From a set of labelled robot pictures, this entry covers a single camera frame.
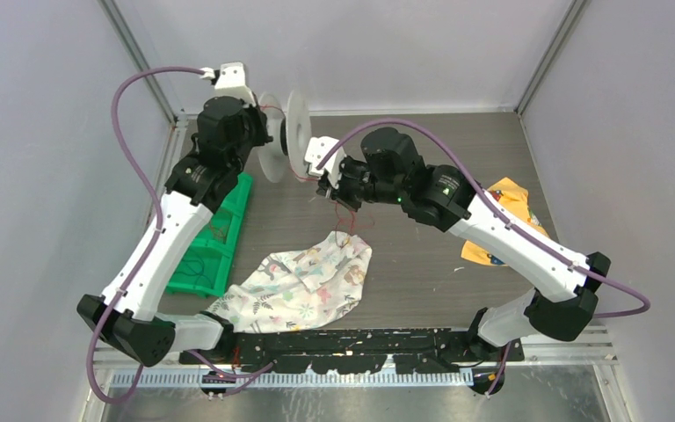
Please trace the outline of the grey plastic spool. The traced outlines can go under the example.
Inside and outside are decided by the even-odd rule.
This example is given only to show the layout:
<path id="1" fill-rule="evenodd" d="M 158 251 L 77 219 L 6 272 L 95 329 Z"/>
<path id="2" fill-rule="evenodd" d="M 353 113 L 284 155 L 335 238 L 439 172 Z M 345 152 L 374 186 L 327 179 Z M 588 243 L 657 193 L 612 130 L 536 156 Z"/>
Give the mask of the grey plastic spool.
<path id="1" fill-rule="evenodd" d="M 283 106 L 274 95 L 266 92 L 258 101 L 266 117 L 267 134 L 272 139 L 258 148 L 265 177 L 272 183 L 279 183 L 288 172 L 294 171 L 298 178 L 307 178 L 306 153 L 312 130 L 306 99 L 298 91 L 291 91 Z"/>

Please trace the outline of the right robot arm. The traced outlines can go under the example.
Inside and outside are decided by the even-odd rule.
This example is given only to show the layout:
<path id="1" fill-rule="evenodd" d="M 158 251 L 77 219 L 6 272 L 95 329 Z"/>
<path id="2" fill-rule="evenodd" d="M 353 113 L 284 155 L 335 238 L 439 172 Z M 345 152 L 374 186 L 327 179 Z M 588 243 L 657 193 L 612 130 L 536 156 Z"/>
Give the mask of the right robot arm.
<path id="1" fill-rule="evenodd" d="M 352 211 L 363 203 L 397 205 L 415 222 L 482 247 L 532 284 L 520 298 L 477 312 L 466 338 L 472 357 L 490 360 L 501 347 L 532 334 L 573 341 L 592 321 L 600 283 L 578 270 L 602 275 L 608 258 L 583 255 L 547 238 L 458 168 L 426 164 L 412 138 L 393 127 L 363 138 L 362 160 L 343 149 L 328 156 L 337 142 L 327 136 L 308 142 L 304 161 L 308 174 L 319 179 L 319 193 Z"/>

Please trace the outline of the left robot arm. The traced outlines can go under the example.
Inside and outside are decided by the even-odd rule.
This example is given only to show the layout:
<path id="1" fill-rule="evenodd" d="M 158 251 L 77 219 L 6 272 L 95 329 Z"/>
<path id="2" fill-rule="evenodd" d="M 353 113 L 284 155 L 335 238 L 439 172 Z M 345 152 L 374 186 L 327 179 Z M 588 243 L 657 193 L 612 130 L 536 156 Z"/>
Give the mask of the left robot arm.
<path id="1" fill-rule="evenodd" d="M 235 350 L 216 318 L 164 315 L 158 305 L 188 247 L 236 187 L 251 151 L 272 137 L 255 100 L 211 98 L 197 125 L 195 147 L 172 168 L 131 258 L 100 295 L 84 295 L 76 308 L 100 340 L 145 367 L 188 349 L 222 364 Z"/>

